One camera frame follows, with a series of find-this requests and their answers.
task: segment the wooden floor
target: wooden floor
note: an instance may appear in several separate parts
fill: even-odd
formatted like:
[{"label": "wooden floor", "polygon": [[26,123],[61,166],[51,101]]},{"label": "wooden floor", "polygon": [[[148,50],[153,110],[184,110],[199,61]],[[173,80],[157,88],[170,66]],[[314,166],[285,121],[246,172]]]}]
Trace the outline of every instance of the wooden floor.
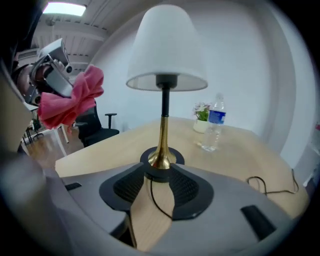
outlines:
[{"label": "wooden floor", "polygon": [[[84,148],[82,142],[78,139],[77,129],[71,129],[71,133],[66,133],[69,143],[66,143],[61,128],[58,129],[58,133],[67,155]],[[48,132],[44,136],[39,136],[33,143],[27,144],[26,148],[29,151],[30,157],[37,160],[42,168],[55,169],[56,160],[64,157],[54,132]]]}]

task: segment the brass lamp stem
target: brass lamp stem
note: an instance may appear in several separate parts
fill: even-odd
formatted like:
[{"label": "brass lamp stem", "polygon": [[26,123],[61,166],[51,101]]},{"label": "brass lamp stem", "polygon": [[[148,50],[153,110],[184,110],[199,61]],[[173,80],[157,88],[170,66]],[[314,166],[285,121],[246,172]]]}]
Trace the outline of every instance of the brass lamp stem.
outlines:
[{"label": "brass lamp stem", "polygon": [[155,152],[152,152],[148,161],[157,169],[166,170],[170,168],[170,163],[176,162],[176,157],[168,148],[168,117],[161,116],[159,143]]}]

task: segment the white lampshade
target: white lampshade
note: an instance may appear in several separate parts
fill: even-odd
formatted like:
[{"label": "white lampshade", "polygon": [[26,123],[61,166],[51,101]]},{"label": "white lampshade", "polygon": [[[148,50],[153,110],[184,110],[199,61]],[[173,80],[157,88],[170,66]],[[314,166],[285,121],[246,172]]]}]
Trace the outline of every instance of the white lampshade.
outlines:
[{"label": "white lampshade", "polygon": [[186,11],[175,5],[158,5],[145,13],[132,47],[126,85],[160,91],[156,75],[178,75],[172,91],[208,86],[198,34]]}]

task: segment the ceiling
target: ceiling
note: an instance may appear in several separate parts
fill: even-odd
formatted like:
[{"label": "ceiling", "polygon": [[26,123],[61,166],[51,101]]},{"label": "ceiling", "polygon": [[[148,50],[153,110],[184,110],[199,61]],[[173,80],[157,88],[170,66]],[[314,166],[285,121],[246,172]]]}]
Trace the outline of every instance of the ceiling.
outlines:
[{"label": "ceiling", "polygon": [[32,48],[43,48],[63,38],[69,60],[73,66],[71,75],[84,71],[105,40],[121,25],[140,12],[162,0],[63,0],[85,5],[84,14],[43,14],[35,30]]}]

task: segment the pink cloth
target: pink cloth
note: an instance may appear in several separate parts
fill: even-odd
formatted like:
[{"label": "pink cloth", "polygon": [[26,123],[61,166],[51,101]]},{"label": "pink cloth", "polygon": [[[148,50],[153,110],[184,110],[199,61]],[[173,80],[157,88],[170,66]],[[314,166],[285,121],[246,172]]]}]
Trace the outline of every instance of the pink cloth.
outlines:
[{"label": "pink cloth", "polygon": [[104,93],[103,81],[103,71],[90,65],[85,72],[77,75],[71,98],[43,92],[38,109],[39,119],[48,129],[60,124],[70,127],[78,115],[96,105],[94,98]]}]

